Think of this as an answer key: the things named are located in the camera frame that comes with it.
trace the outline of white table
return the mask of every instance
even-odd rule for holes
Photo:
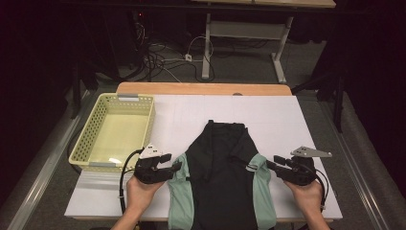
[[[172,160],[183,153],[201,133],[208,120],[244,123],[259,153],[273,160],[273,155],[290,158],[290,151],[300,146],[314,148],[305,118],[294,96],[203,96],[155,95],[156,116],[151,143]],[[315,167],[326,173],[315,158]],[[167,167],[171,162],[160,167]],[[119,173],[82,172],[65,212],[76,219],[116,219],[121,214]],[[290,190],[272,172],[269,184],[277,221],[303,220]],[[333,193],[329,193],[323,215],[341,219],[342,214]],[[165,184],[142,216],[143,220],[167,220],[169,187]]]

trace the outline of basket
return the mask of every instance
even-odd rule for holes
[[[69,157],[85,171],[120,172],[128,155],[149,143],[155,117],[153,96],[101,94]],[[127,167],[133,169],[138,155]]]

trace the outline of teal fabric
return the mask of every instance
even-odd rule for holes
[[[257,168],[253,181],[253,202],[258,229],[269,229],[275,226],[277,221],[274,203],[269,191],[271,172],[266,167],[266,158],[259,153],[252,158],[249,165]]]
[[[186,154],[180,155],[174,163],[182,162],[182,168],[168,181],[170,189],[169,229],[189,230],[193,225],[194,206]]]
[[[170,189],[169,229],[192,229],[194,207],[189,167],[186,154],[180,155],[174,163],[182,162],[182,168],[168,181]],[[272,228],[276,225],[276,213],[269,191],[271,172],[266,167],[266,158],[256,154],[249,163],[250,169],[255,168],[253,181],[253,202],[259,230]]]

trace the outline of human hand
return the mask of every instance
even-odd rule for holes
[[[123,216],[112,229],[134,229],[143,212],[151,203],[155,192],[165,182],[144,184],[134,175],[126,183],[127,205]]]
[[[296,204],[302,210],[302,212],[320,212],[322,202],[322,186],[317,181],[314,180],[305,186],[295,185],[288,181],[284,181],[284,184],[292,191]]]
[[[134,175],[126,183],[126,197],[128,211],[139,211],[141,214],[151,203],[155,192],[161,188],[165,182],[156,184],[144,184]]]
[[[305,186],[295,185],[288,181],[284,181],[284,184],[292,191],[296,204],[304,214],[309,229],[329,229],[321,212],[322,186],[315,180]]]

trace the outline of clothing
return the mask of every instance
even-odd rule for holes
[[[244,124],[209,121],[169,180],[169,229],[269,229],[271,174]]]

